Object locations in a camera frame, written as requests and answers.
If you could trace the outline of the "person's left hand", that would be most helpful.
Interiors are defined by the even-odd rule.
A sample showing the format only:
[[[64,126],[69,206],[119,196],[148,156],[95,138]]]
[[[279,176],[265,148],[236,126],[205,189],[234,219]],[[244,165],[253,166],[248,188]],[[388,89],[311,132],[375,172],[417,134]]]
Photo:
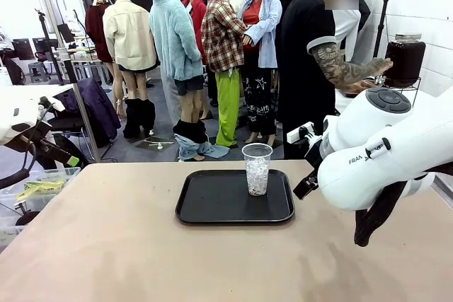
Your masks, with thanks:
[[[350,94],[350,95],[358,95],[359,93],[370,89],[370,88],[376,88],[377,85],[374,84],[373,82],[369,81],[360,81],[354,84],[351,84],[348,86],[348,89],[345,90],[345,93]]]

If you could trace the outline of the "person's right hand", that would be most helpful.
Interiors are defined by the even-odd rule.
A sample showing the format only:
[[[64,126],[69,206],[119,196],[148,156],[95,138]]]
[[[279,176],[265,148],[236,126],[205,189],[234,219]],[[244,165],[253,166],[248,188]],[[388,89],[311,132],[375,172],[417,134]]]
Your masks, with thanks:
[[[372,76],[378,76],[383,74],[386,70],[390,69],[393,66],[393,62],[390,58],[374,58],[368,66],[371,68]]]

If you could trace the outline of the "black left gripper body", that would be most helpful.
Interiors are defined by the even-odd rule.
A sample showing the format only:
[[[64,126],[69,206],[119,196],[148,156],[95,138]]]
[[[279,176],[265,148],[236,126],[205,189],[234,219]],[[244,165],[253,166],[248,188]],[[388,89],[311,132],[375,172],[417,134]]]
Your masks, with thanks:
[[[38,123],[34,127],[21,123],[13,125],[5,135],[5,146],[17,152],[26,152],[32,146],[39,150],[45,140],[45,124]]]

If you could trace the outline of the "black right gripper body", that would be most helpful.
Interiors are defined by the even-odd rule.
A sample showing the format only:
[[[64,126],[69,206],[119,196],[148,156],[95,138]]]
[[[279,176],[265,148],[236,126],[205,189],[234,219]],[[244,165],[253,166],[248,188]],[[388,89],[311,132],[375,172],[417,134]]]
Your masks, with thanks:
[[[316,137],[309,138],[309,148],[305,155],[305,160],[313,167],[314,175],[316,175],[318,173],[319,166],[321,165],[321,163],[323,161],[322,143],[323,143],[322,136],[316,136]]]

